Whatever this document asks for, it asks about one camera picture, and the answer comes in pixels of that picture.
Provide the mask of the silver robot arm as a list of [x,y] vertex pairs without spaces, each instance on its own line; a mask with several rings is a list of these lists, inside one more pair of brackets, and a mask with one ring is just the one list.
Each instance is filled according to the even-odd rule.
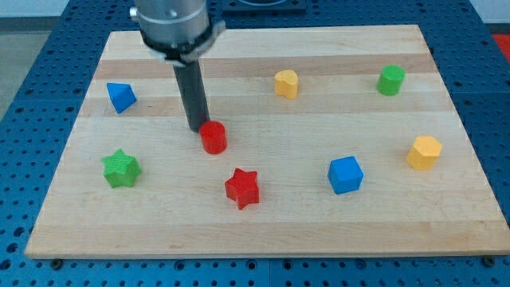
[[135,0],[129,14],[150,51],[179,68],[198,61],[226,30],[224,21],[212,22],[206,0]]

